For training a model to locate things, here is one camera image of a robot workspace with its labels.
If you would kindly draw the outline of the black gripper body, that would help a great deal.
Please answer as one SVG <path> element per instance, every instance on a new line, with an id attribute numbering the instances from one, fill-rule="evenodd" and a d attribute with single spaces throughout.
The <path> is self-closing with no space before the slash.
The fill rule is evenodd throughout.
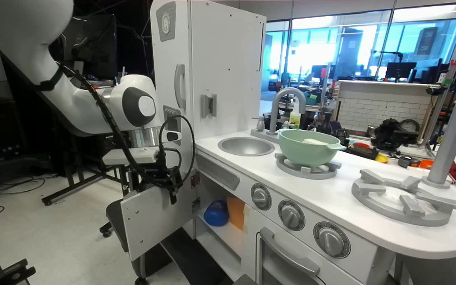
<path id="1" fill-rule="evenodd" d="M 166 125 L 168 125 L 168 121 L 165 121 L 162 124 L 162 127 L 158 129 L 157 162 L 138 165 L 136 173 L 143 178 L 144 184 L 151 184 L 151 186 L 157 186 L 160 189 L 165 189 L 168 192 L 170 203 L 176 205 L 179 189 L 184 186 L 184 178 L 181 174 L 182 163 L 177 163 L 176 167 L 171 167 L 171 168 L 166 167 L 166 152 L 173 151 L 163 144 L 163 132 L 165 132 Z M 177 157 L 182 157 L 182 154 L 177 149 L 174 149 L 173 152 Z"/>

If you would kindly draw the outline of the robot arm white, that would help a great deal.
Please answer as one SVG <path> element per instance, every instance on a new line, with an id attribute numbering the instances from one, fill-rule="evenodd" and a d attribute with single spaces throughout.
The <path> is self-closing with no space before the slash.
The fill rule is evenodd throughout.
<path id="1" fill-rule="evenodd" d="M 147 184 L 165 189 L 171 203 L 176 203 L 184 179 L 177 167 L 166 167 L 163 146 L 166 121 L 152 79 L 125 75 L 101 95 L 82 75 L 51 56 L 49 46 L 67 30 L 73 10 L 73 0 L 0 0 L 0 56 L 76 132 L 113 133 L 130 168 Z M 158 130 L 158 154 L 152 157 L 152 163 L 138 163 L 122 136 L 124 132 L 138 129 Z"/>

